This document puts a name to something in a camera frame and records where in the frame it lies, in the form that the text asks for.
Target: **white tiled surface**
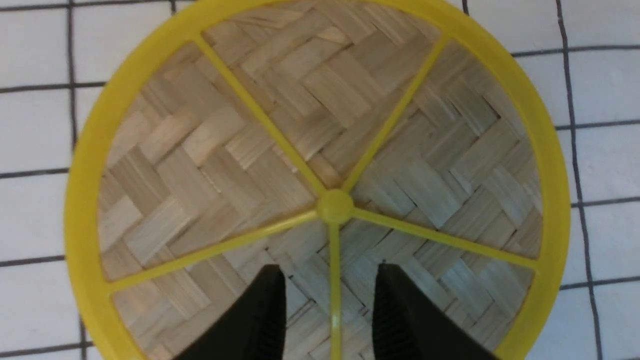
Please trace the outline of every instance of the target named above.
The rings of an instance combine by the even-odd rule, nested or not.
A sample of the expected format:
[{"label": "white tiled surface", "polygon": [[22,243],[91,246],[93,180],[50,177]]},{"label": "white tiled surface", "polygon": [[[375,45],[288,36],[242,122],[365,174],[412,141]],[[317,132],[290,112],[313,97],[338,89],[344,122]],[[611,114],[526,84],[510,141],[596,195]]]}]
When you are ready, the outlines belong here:
[{"label": "white tiled surface", "polygon": [[78,341],[79,325],[64,262],[0,269],[0,353]]},{"label": "white tiled surface", "polygon": [[45,354],[11,356],[5,360],[75,360],[80,358],[80,350],[63,350]]},{"label": "white tiled surface", "polygon": [[518,63],[538,89],[554,125],[568,125],[569,107],[564,76],[561,76],[564,74],[562,54],[518,58]]},{"label": "white tiled surface", "polygon": [[[448,0],[463,8],[461,0]],[[72,52],[77,129],[84,126],[101,87],[126,54],[170,16],[170,2],[88,4],[74,8]],[[640,119],[640,1],[561,0],[569,52],[575,122]],[[71,121],[65,0],[0,0],[0,358],[80,360],[75,302],[64,262],[19,265],[21,260],[59,256],[66,175],[14,174],[70,163]],[[189,1],[178,0],[177,9]],[[54,9],[7,11],[7,6]],[[572,131],[556,0],[468,0],[473,19],[519,56],[545,101],[566,158],[572,202],[578,202],[572,163]],[[59,90],[16,92],[16,86],[51,85]],[[575,131],[587,233],[572,209],[572,235],[563,287],[529,359],[596,359],[596,306],[604,359],[640,357],[640,125]],[[585,235],[593,279],[587,287]],[[59,351],[13,356],[30,349]],[[88,360],[100,360],[97,350]]]},{"label": "white tiled surface", "polygon": [[594,289],[600,311],[602,352],[606,359],[637,359],[640,354],[640,282]]},{"label": "white tiled surface", "polygon": [[66,16],[64,10],[0,13],[0,88],[68,81]]},{"label": "white tiled surface", "polygon": [[71,164],[69,91],[3,94],[0,119],[0,172]]},{"label": "white tiled surface", "polygon": [[569,237],[569,252],[566,256],[562,284],[575,284],[587,281],[584,265],[584,241],[580,214],[578,209],[571,209],[571,235]]},{"label": "white tiled surface", "polygon": [[64,252],[62,211],[66,185],[66,174],[0,181],[0,261]]},{"label": "white tiled surface", "polygon": [[587,289],[558,294],[547,326],[529,352],[529,359],[595,359],[593,317]]},{"label": "white tiled surface", "polygon": [[563,10],[569,46],[638,43],[637,0],[563,0]]},{"label": "white tiled surface", "polygon": [[570,61],[576,123],[638,119],[640,49],[575,53]]},{"label": "white tiled surface", "polygon": [[640,124],[580,129],[576,137],[585,201],[640,196]]},{"label": "white tiled surface", "polygon": [[86,6],[74,10],[76,81],[104,81],[153,29],[166,21],[166,3]]},{"label": "white tiled surface", "polygon": [[585,209],[594,280],[640,274],[640,202]]},{"label": "white tiled surface", "polygon": [[469,0],[469,13],[508,51],[562,47],[554,0]]}]

